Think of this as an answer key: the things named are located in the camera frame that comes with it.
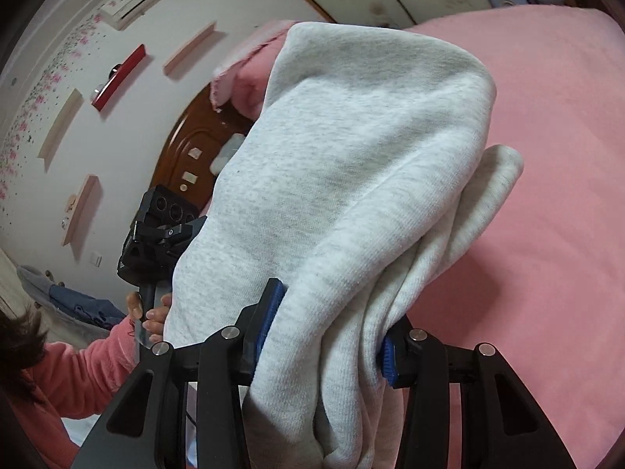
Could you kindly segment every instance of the blue gripper pad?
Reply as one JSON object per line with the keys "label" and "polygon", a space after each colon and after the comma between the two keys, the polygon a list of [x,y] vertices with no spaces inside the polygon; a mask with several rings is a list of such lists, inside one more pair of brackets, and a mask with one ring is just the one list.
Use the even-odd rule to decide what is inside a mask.
{"label": "blue gripper pad", "polygon": [[378,356],[382,377],[393,387],[399,377],[395,367],[395,345],[388,335],[382,340],[382,348]]}
{"label": "blue gripper pad", "polygon": [[282,284],[282,282],[280,282],[279,280],[276,280],[276,286],[271,293],[270,302],[267,307],[267,313],[262,320],[261,329],[258,334],[258,338],[256,339],[256,364],[258,363],[258,359],[261,356],[261,351],[263,350],[263,346],[265,345],[265,341],[267,340],[267,334],[270,332],[271,323],[276,317],[277,309],[278,307],[280,307],[280,303],[282,303],[285,292],[286,289],[284,288],[284,284]]}

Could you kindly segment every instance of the human hand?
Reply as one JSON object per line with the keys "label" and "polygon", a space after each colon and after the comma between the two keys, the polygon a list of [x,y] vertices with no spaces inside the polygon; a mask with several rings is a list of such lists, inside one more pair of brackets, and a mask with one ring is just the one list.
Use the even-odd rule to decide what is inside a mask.
{"label": "human hand", "polygon": [[[171,293],[166,294],[161,298],[162,307],[153,308],[146,313],[147,321],[143,322],[143,328],[152,333],[150,335],[151,342],[163,341],[163,329],[165,328],[165,319],[171,309]],[[130,319],[137,322],[140,321],[143,315],[143,309],[141,308],[141,297],[139,293],[134,291],[128,293],[126,296],[126,306],[128,307],[128,315]]]}

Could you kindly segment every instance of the finger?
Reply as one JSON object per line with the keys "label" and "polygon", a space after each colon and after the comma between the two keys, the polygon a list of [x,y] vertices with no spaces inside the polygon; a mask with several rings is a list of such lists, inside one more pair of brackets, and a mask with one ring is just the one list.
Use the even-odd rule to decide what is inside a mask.
{"label": "finger", "polygon": [[156,321],[143,321],[142,326],[148,330],[150,333],[154,333],[155,335],[162,335],[163,328],[165,325],[162,322]]}
{"label": "finger", "polygon": [[165,319],[167,318],[167,314],[169,313],[170,313],[169,307],[156,307],[156,308],[153,308],[152,310],[148,310],[148,312],[146,313],[146,318],[149,319],[150,321],[165,322]]}
{"label": "finger", "polygon": [[126,294],[126,307],[128,308],[128,315],[132,319],[141,319],[143,309],[141,308],[141,297],[139,293],[134,291],[133,293]]}
{"label": "finger", "polygon": [[165,295],[161,298],[161,303],[162,303],[165,307],[171,307],[171,299],[172,299],[172,294],[171,294],[171,293],[167,293],[167,294],[165,294]]}

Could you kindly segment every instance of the pink fleece sweater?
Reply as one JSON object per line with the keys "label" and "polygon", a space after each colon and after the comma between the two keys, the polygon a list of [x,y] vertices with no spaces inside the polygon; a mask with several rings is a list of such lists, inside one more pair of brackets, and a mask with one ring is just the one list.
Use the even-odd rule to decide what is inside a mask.
{"label": "pink fleece sweater", "polygon": [[26,435],[50,469],[68,469],[78,446],[61,417],[100,414],[134,368],[134,329],[129,318],[82,351],[69,344],[46,344],[46,355],[28,370],[42,404],[12,400]]}

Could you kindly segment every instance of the person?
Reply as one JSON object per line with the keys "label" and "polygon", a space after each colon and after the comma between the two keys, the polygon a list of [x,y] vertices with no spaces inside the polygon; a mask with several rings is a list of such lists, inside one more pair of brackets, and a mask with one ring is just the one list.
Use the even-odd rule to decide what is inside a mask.
{"label": "person", "polygon": [[[163,340],[171,294],[161,302],[143,323],[152,342]],[[80,351],[46,343],[38,313],[13,318],[0,311],[0,388],[49,469],[69,469],[79,449],[61,417],[101,414],[135,367],[134,323],[143,313],[139,294],[128,294],[126,304],[129,315],[108,338]]]}

